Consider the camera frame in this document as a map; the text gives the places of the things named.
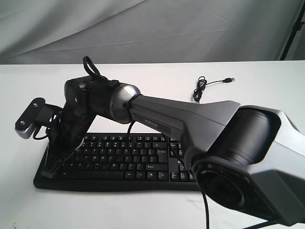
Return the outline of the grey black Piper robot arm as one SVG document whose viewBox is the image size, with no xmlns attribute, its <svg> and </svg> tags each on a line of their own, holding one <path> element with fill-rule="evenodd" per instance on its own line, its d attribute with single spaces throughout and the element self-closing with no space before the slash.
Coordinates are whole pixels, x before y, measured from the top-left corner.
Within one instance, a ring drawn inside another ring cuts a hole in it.
<svg viewBox="0 0 305 229">
<path fill-rule="evenodd" d="M 149 97 L 104 77 L 68 80 L 53 121 L 50 156 L 74 152 L 96 116 L 139 122 L 181 143 L 197 184 L 221 206 L 291 226 L 305 220 L 305 136 L 280 110 Z"/>
</svg>

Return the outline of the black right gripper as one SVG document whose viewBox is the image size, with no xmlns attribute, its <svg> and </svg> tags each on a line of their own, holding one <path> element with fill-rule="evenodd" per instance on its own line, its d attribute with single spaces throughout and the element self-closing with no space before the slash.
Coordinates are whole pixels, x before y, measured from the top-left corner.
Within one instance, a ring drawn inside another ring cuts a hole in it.
<svg viewBox="0 0 305 229">
<path fill-rule="evenodd" d="M 68 107 L 62 109 L 60 122 L 56 123 L 49 137 L 51 152 L 59 154 L 59 157 L 45 153 L 41 163 L 43 177 L 53 178 L 68 170 L 68 165 L 74 157 L 73 150 L 81 146 L 94 119 L 95 114 L 91 112 L 77 116 Z"/>
</svg>

